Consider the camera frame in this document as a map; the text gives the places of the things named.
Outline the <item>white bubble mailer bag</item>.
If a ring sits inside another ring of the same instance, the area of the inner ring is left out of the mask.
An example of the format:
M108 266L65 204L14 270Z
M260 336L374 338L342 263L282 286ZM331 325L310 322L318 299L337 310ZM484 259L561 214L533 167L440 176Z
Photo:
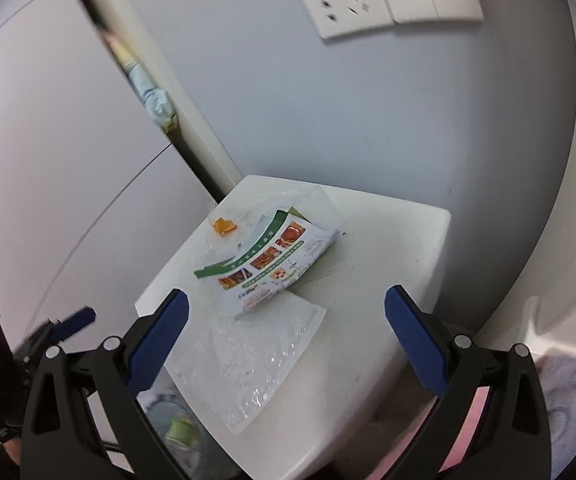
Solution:
M281 292L235 321L220 315L187 350L172 376L241 434L269 404L324 322L326 309Z

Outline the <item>green white snack bag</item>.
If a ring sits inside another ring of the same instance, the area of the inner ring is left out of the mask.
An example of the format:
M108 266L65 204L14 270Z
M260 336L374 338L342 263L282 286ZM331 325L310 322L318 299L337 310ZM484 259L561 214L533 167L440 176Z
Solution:
M299 281L338 235L297 209L279 209L260 219L239 252L194 275L213 289L224 313L238 320Z

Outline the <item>clear plastic bottle green label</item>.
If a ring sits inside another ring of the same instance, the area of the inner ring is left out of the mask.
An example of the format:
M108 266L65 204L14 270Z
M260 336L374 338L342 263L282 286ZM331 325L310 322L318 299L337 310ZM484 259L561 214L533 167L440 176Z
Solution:
M190 419L173 419L166 430L166 440L182 448L196 448L200 435L196 425Z

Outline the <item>trash bin with plastic liner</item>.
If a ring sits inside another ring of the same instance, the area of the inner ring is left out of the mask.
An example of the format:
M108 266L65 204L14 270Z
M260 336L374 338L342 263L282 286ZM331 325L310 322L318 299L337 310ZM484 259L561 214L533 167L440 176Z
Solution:
M235 479L239 466L204 428L169 373L162 368L154 384L137 395L148 422L191 479Z

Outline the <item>white wardrobe door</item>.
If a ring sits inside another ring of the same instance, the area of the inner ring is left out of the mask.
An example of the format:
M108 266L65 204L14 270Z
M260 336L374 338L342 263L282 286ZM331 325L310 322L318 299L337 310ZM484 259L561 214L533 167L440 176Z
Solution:
M80 0L0 0L0 322L11 344L84 306L96 320L69 350L124 333L213 205Z

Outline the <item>pink pillow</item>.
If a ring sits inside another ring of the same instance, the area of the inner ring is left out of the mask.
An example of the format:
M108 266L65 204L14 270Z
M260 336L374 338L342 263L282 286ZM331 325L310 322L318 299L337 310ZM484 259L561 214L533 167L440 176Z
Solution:
M448 457L442 464L440 471L447 470L453 466L458 465L466 456L468 446L474 433L477 430L479 419L482 416L484 406L486 405L486 398L489 394L489 387L479 387L474 394L474 400L471 402L466 420L462 428L459 430L456 441L452 445ZM408 425L407 430L404 432L399 441L384 458L378 463L375 469L366 477L367 480L376 480L384 478L386 472L396 462L396 460L403 454L405 449L412 442L414 435L419 430L420 426L429 415L432 404L427 405L420 414Z

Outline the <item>white bedside table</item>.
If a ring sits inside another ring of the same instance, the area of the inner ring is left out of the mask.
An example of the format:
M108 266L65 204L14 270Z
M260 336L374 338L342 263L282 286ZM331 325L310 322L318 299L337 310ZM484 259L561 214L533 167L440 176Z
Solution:
M372 416L405 364L384 315L402 285L431 310L451 216L397 198L249 176L137 300L189 319L166 370L253 479L303 479Z

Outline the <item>lavender patterned bed blanket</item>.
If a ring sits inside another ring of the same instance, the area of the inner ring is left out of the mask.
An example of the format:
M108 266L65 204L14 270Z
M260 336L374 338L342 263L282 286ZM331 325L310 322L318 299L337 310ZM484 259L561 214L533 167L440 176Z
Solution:
M576 358L543 356L538 361L538 376L550 424L550 478L556 479L576 456Z

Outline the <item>small orange wrapper scrap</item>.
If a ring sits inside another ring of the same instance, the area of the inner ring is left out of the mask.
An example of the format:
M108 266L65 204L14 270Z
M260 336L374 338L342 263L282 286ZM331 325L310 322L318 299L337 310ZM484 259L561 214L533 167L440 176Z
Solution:
M213 231L220 237L226 237L238 229L238 225L233 220L225 218L217 218L212 223Z

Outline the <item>light blue hanging clothes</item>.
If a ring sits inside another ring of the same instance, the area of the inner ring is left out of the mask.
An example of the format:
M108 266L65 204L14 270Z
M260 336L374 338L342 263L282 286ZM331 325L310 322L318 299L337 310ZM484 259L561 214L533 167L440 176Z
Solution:
M178 118L168 92L158 86L142 61L118 35L105 29L100 33L149 117L164 133L173 131L178 126Z

